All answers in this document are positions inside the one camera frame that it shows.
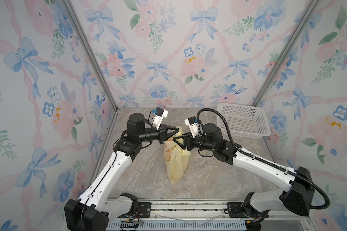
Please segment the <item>yellow plastic bag orange print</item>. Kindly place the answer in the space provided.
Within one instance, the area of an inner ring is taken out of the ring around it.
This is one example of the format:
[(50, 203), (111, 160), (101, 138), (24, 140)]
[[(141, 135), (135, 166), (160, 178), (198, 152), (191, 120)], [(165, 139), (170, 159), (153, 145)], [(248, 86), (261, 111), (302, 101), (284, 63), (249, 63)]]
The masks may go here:
[(182, 149), (173, 138), (182, 136), (183, 129), (180, 126), (179, 132), (165, 142), (163, 157), (166, 164), (167, 176), (172, 184), (177, 183), (183, 177), (189, 163), (191, 152)]

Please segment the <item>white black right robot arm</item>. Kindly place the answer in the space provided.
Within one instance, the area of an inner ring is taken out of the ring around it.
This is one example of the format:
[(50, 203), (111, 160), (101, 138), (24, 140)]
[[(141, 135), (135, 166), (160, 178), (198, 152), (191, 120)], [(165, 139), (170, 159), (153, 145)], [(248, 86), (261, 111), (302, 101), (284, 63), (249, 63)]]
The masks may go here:
[(269, 192), (250, 192), (238, 210), (241, 214), (256, 218), (268, 210), (287, 209), (299, 216), (309, 215), (315, 190), (301, 180), (301, 177), (311, 179), (306, 169), (294, 169), (292, 173), (296, 176), (290, 175), (287, 173), (288, 168), (249, 153), (245, 148), (234, 146), (223, 138), (221, 129), (213, 123), (204, 125), (202, 134), (185, 133), (173, 141), (184, 150), (196, 148), (198, 151), (211, 151), (217, 160), (246, 169), (278, 187)]

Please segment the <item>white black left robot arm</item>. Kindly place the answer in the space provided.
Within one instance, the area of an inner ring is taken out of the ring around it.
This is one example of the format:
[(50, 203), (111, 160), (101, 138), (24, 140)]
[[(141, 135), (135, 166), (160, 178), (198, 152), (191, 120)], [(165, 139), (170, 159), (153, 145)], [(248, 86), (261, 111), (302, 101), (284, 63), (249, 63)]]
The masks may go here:
[(179, 132), (179, 128), (165, 125), (162, 120), (168, 111), (156, 108), (150, 122), (141, 113), (129, 116), (127, 129), (115, 143), (111, 158), (93, 183), (78, 199), (70, 199), (64, 208), (67, 228), (70, 231), (104, 231), (108, 224), (121, 216), (139, 215), (138, 198), (122, 193), (107, 203), (107, 199), (122, 173), (132, 164), (144, 143), (158, 141), (163, 144)]

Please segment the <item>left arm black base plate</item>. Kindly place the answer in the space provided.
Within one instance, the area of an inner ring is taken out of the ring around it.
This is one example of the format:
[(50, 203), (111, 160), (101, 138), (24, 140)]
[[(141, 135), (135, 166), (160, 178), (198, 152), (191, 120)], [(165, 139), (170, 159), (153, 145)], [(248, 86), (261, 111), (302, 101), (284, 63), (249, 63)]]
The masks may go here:
[(133, 206), (133, 211), (119, 216), (119, 218), (149, 218), (151, 214), (151, 202), (138, 202)]

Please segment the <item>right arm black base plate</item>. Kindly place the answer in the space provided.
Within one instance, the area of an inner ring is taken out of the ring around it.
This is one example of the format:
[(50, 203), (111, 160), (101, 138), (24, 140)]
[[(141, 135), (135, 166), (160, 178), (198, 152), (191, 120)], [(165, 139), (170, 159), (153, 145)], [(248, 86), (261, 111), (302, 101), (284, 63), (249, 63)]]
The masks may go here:
[(226, 203), (226, 208), (224, 209), (224, 213), (229, 215), (230, 218), (250, 218), (250, 219), (260, 219), (263, 216), (265, 218), (269, 217), (267, 213), (264, 215), (264, 212), (258, 212), (250, 207), (243, 207), (242, 202), (228, 202)]

